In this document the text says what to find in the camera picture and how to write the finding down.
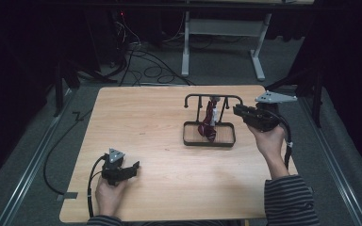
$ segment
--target dark background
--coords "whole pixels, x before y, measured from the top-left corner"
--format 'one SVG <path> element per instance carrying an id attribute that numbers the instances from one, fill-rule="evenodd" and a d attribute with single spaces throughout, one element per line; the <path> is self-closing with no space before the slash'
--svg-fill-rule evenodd
<path id="1" fill-rule="evenodd" d="M 313 60 L 322 60 L 323 84 L 362 155 L 362 1 L 316 4 L 348 10 L 316 16 L 273 13 L 267 39 L 283 36 L 288 41 L 305 36 L 290 73 L 310 67 Z M 161 31 L 175 34 L 182 17 L 181 12 L 125 13 L 142 40 L 158 47 L 164 38 Z M 108 15 L 107 11 L 86 13 L 80 9 L 47 12 L 29 0 L 0 1 L 0 168 L 29 121 L 46 104 L 58 62 L 71 59 L 90 70 L 99 70 L 99 64 L 116 61 L 117 56 L 105 52 L 114 48 L 110 46 Z M 197 16 L 243 19 L 256 15 Z"/>

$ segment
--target gray carpet floor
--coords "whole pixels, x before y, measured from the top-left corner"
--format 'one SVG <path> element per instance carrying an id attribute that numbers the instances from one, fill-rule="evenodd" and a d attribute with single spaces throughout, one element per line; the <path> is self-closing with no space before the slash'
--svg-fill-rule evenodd
<path id="1" fill-rule="evenodd" d="M 259 82 L 255 79 L 255 71 L 248 57 L 248 51 L 255 47 L 255 39 L 213 39 L 211 42 L 209 39 L 199 39 L 191 43 L 188 80 L 194 85 L 268 86 L 287 76 L 303 41 L 265 40 L 260 60 L 266 80 Z M 172 77 L 165 76 L 171 73 L 161 69 L 165 68 L 162 62 L 174 72 L 181 72 L 182 45 L 179 41 L 166 42 L 161 48 L 144 43 L 133 54 L 129 67 L 132 73 L 125 76 L 124 86 L 163 86 L 162 83 L 170 81 Z M 161 64 L 161 68 L 156 66 L 157 63 Z M 102 73 L 111 70 L 107 65 L 102 65 Z M 122 74 L 113 78 L 120 81 Z M 89 122 L 89 117 L 86 117 L 74 125 L 74 112 L 80 112 L 80 115 L 88 113 L 101 87 L 119 86 L 85 78 L 80 80 L 79 89 L 64 87 L 70 93 L 66 95 L 66 107 L 60 117 L 54 117 L 54 92 L 48 95 L 47 105 L 28 124 L 22 139 L 1 168 L 0 225 L 65 225 L 59 220 L 62 201 L 43 180 L 43 162 L 48 152 L 52 151 L 46 165 L 48 181 L 54 188 L 66 191 Z M 166 85 L 186 83 L 175 77 Z M 278 89 L 291 95 L 293 90 L 293 86 Z M 313 125 L 307 113 L 310 103 L 311 97 L 305 97 L 298 102 L 280 104 L 280 111 L 291 126 L 295 165 L 315 191 L 315 208 L 322 225 L 362 225 L 362 158 L 333 108 L 326 89 L 322 95 L 321 128 Z M 53 131 L 52 136 L 46 137 L 48 131 Z M 40 159 L 35 159 L 41 147 L 45 151 Z M 28 178 L 30 183 L 21 193 L 22 196 L 12 197 L 18 194 L 16 188 L 29 170 L 30 162 L 38 160 L 40 164 L 33 166 L 35 174 Z M 13 200 L 17 204 L 8 206 L 8 202 Z M 3 215 L 7 212 L 11 213 L 9 217 Z M 251 219 L 250 225 L 266 225 L 266 220 Z"/>

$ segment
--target black cable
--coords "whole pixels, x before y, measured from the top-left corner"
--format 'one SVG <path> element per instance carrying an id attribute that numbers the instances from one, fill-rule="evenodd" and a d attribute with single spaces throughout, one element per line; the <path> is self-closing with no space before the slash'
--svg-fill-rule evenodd
<path id="1" fill-rule="evenodd" d="M 184 81 L 187 85 L 194 85 L 191 81 L 189 81 L 187 78 L 183 77 L 183 76 L 180 76 L 178 75 L 175 71 L 173 71 L 163 60 L 161 60 L 160 58 L 158 58 L 157 56 L 153 55 L 153 54 L 150 54 L 150 53 L 147 53 L 147 52 L 144 52 L 144 51 L 137 51 L 137 53 L 144 53 L 145 55 L 147 56 L 150 56 L 150 57 L 153 57 L 155 59 L 157 59 L 160 63 L 162 63 L 164 66 L 165 66 L 165 69 L 167 69 L 171 74 L 172 76 L 174 77 L 177 77 L 179 79 L 181 79 L 182 81 Z"/>
<path id="2" fill-rule="evenodd" d="M 166 42 L 163 42 L 163 45 L 170 46 L 170 47 L 181 47 L 184 46 L 184 40 L 180 40 L 183 36 L 178 37 L 177 39 L 168 40 Z"/>
<path id="3" fill-rule="evenodd" d="M 54 146 L 51 148 L 51 150 L 49 150 L 49 153 L 48 155 L 46 156 L 45 158 L 45 161 L 43 163 L 43 181 L 46 183 L 46 185 L 52 190 L 54 191 L 55 193 L 57 193 L 58 195 L 64 195 L 65 192 L 63 191 L 59 191 L 57 189 L 55 189 L 54 187 L 52 187 L 50 184 L 49 184 L 49 181 L 48 181 L 48 178 L 46 176 L 46 167 L 48 165 L 48 160 L 49 160 L 49 157 L 50 155 L 52 154 L 53 150 L 57 147 L 57 145 L 61 142 L 61 140 L 63 140 L 66 135 L 80 122 L 80 121 L 83 121 L 84 118 L 89 115 L 90 113 L 92 112 L 92 109 L 89 110 L 86 114 L 84 114 L 81 118 L 79 118 L 72 126 L 70 126 L 70 128 L 60 137 L 60 139 L 54 144 Z"/>
<path id="4" fill-rule="evenodd" d="M 148 71 L 151 70 L 151 69 L 159 69 L 159 72 L 157 74 L 155 74 L 155 75 L 148 75 Z M 163 68 L 160 67 L 158 64 L 157 64 L 157 66 L 148 67 L 143 71 L 143 74 L 148 78 L 159 77 L 162 73 L 163 73 Z"/>
<path id="5" fill-rule="evenodd" d="M 138 72 L 138 71 L 129 71 L 130 73 L 132 73 L 134 75 L 135 78 L 135 82 L 132 84 L 132 87 L 134 87 L 136 84 L 138 84 L 140 86 L 140 80 L 142 79 L 142 73 Z"/>
<path id="6" fill-rule="evenodd" d="M 106 75 L 103 75 L 103 76 L 106 77 L 106 78 L 109 78 L 109 77 L 112 77 L 112 76 L 114 76 L 114 75 L 117 75 L 117 74 L 119 74 L 122 70 L 124 70 L 126 66 L 127 66 L 127 60 L 125 59 L 125 56 L 123 56 L 123 57 L 122 57 L 122 61 L 121 61 L 121 63 L 120 63 L 120 66 L 119 66 L 115 71 L 113 71 L 113 72 L 111 72 L 111 73 L 108 73 L 108 74 L 106 74 Z"/>
<path id="7" fill-rule="evenodd" d="M 117 83 L 117 80 L 112 80 L 112 79 L 110 79 L 108 77 L 105 77 L 105 76 L 101 75 L 100 73 L 96 73 L 96 72 L 91 71 L 91 70 L 89 70 L 87 68 L 84 68 L 83 66 L 81 66 L 80 64 L 78 64 L 77 62 L 75 62 L 73 60 L 67 60 L 67 62 L 70 65 L 72 65 L 74 68 L 76 68 L 77 70 L 85 72 L 85 73 L 87 73 L 88 75 L 92 76 L 93 78 L 95 78 L 97 80 L 100 80 L 100 81 L 105 82 L 105 83 Z"/>
<path id="8" fill-rule="evenodd" d="M 120 81 L 119 87 L 122 86 L 123 83 L 124 83 L 125 76 L 126 76 L 126 74 L 127 74 L 127 72 L 128 72 L 128 69 L 129 69 L 129 67 L 130 67 L 130 65 L 131 65 L 131 57 L 133 56 L 132 54 L 134 53 L 134 51 L 135 51 L 135 47 L 131 50 L 131 54 L 130 54 L 130 56 L 129 56 L 129 58 L 128 58 L 127 68 L 125 69 L 125 71 L 124 71 L 124 73 L 123 73 L 123 77 L 122 77 L 122 80 Z"/>
<path id="9" fill-rule="evenodd" d="M 98 175 L 99 173 L 101 173 L 101 172 L 102 172 L 102 171 L 100 170 L 100 171 L 96 172 L 95 174 L 93 174 L 92 179 L 93 179 L 96 175 Z"/>
<path id="10" fill-rule="evenodd" d="M 166 77 L 170 77 L 170 80 L 163 82 L 162 80 L 163 80 L 164 78 L 166 78 Z M 169 83 L 171 83 L 174 79 L 175 79 L 175 77 L 172 76 L 172 75 L 162 75 L 162 76 L 160 76 L 160 77 L 157 79 L 157 82 L 160 83 L 160 84 L 169 84 Z"/>
<path id="11" fill-rule="evenodd" d="M 266 110 L 266 109 L 262 109 L 262 110 L 266 111 L 268 114 L 270 114 L 271 116 L 278 119 L 281 122 L 281 124 L 283 124 L 285 126 L 285 129 L 287 130 L 287 139 L 286 139 L 287 150 L 284 155 L 284 164 L 288 170 L 289 159 L 292 156 L 292 144 L 293 144 L 292 143 L 292 134 L 290 132 L 289 124 L 288 124 L 287 120 L 284 117 L 282 117 L 280 114 L 275 114 L 275 113 L 271 112 L 270 110 Z"/>
<path id="12" fill-rule="evenodd" d="M 96 165 L 98 165 L 98 163 L 101 160 L 105 160 L 107 158 L 107 154 L 101 156 L 100 158 L 98 158 L 98 160 L 96 160 L 95 164 L 93 164 L 92 170 L 90 171 L 90 179 L 88 180 L 88 189 L 87 189 L 87 200 L 88 200 L 88 211 L 90 212 L 90 218 L 93 217 L 93 207 L 92 207 L 92 195 L 91 195 L 91 182 L 93 177 L 96 175 L 93 175 L 93 173 L 95 172 L 95 168 Z"/>
<path id="13" fill-rule="evenodd" d="M 189 48 L 190 48 L 190 49 L 204 50 L 204 49 L 208 48 L 208 47 L 213 43 L 213 37 L 212 37 L 212 36 L 192 35 L 192 36 L 191 36 L 191 40 L 192 40 L 193 38 L 195 38 L 198 42 L 203 42 L 203 41 L 205 41 L 205 40 L 199 40 L 198 38 L 206 38 L 206 39 L 208 40 L 208 43 L 207 43 L 205 46 L 203 46 L 203 47 L 195 47 L 195 46 L 193 46 L 193 42 L 190 42 L 190 43 L 189 43 Z"/>

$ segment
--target black curtain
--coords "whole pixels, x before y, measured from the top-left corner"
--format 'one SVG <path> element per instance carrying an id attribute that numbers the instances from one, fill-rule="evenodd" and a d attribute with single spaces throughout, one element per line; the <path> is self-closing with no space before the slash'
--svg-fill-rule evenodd
<path id="1" fill-rule="evenodd" d="M 345 10 L 316 16 L 290 74 L 321 59 L 323 84 L 362 155 L 362 0 L 328 0 L 324 6 Z"/>
<path id="2" fill-rule="evenodd" d="M 53 84 L 49 32 L 30 1 L 0 1 L 0 168 Z"/>

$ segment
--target person's left hand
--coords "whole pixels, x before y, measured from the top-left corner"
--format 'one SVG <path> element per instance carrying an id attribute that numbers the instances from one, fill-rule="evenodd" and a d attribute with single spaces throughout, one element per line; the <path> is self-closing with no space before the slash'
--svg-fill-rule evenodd
<path id="1" fill-rule="evenodd" d="M 102 178 L 102 176 L 99 177 L 95 191 L 95 197 L 99 206 L 99 215 L 114 216 L 119 208 L 126 184 L 127 180 L 119 182 L 117 186 L 111 186 L 108 184 L 107 179 Z"/>

